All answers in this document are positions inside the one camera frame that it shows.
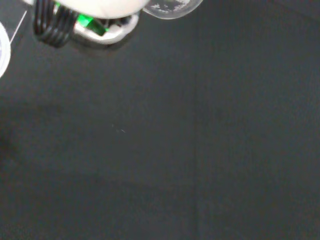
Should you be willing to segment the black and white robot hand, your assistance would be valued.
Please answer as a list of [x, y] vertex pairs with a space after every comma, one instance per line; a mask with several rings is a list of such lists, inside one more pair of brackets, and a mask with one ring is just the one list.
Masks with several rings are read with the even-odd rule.
[[112, 46], [136, 28], [147, 0], [26, 0], [32, 30], [46, 45], [61, 48], [76, 38], [97, 47]]

